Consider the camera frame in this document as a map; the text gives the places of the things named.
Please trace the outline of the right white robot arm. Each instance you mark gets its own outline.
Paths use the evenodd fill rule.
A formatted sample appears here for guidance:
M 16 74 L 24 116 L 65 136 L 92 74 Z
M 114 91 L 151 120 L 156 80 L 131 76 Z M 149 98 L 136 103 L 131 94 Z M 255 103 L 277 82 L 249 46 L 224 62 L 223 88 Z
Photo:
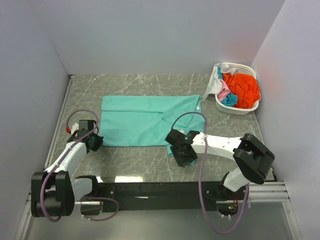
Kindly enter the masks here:
M 219 193 L 230 200 L 243 186 L 264 184 L 275 160 L 275 155 L 253 134 L 243 137 L 207 135 L 191 130 L 187 134 L 172 129 L 165 138 L 178 166 L 197 159 L 198 154 L 214 155 L 233 160 L 237 168 L 228 172 L 221 181 Z

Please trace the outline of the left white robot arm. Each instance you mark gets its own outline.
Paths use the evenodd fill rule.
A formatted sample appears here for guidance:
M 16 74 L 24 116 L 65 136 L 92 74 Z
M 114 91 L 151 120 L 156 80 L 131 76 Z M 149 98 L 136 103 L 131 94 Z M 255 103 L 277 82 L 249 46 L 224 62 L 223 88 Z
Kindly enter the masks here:
M 85 197 L 96 200 L 100 195 L 97 177 L 85 175 L 71 181 L 71 175 L 89 152 L 96 152 L 103 137 L 95 131 L 96 120 L 80 120 L 78 129 L 67 140 L 65 149 L 47 169 L 31 177 L 31 214 L 35 218 L 50 217 L 54 222 L 70 216 L 75 202 Z

